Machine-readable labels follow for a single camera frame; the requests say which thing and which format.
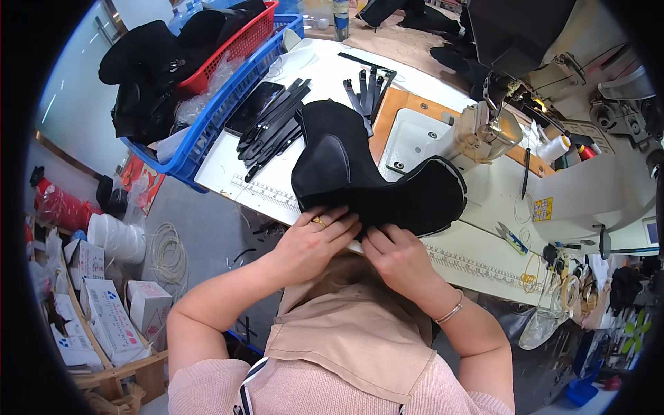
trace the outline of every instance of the yellow sticker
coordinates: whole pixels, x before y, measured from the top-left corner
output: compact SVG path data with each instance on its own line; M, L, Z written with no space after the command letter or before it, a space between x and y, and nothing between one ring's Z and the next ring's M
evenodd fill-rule
M535 211L533 212L533 222L540 220L551 219L551 206L553 206L553 198L542 199L535 202Z

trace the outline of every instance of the red plastic basket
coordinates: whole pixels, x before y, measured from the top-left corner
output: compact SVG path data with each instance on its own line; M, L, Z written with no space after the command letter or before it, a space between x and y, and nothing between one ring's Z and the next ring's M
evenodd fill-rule
M226 41L208 60L188 79L177 85L177 90L182 95L198 95L207 89L208 79L212 76L221 56L230 51L229 60L242 57L248 58L256 47L265 39L270 37L274 30L274 9L279 5L278 1L266 1L267 9L254 17L249 23L241 28L235 35Z

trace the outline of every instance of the blue scissors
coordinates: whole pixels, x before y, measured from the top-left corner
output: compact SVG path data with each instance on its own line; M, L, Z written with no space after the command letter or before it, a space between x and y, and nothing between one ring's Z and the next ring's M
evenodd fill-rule
M505 226L504 224L498 222L498 225L500 225L500 228L496 227L496 230L498 231L498 234L506 240L512 248L516 249L518 253L521 255L525 255L528 253L528 248L516 237L514 234Z

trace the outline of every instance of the smartphone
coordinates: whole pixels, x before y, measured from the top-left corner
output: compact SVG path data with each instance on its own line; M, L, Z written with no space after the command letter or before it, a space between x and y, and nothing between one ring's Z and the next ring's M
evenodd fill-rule
M259 84L230 116L225 130L241 137L256 124L258 116L284 91L284 86L273 82Z

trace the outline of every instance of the pink sweater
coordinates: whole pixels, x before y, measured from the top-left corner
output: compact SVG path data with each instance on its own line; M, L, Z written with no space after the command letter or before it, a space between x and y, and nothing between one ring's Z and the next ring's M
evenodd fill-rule
M239 360L205 360L180 369L169 385L172 415L232 414L249 371ZM257 415L394 415L399 405L364 393L337 375L306 361L270 359L247 388ZM448 364L436 356L405 414L513 414L491 395L466 392Z

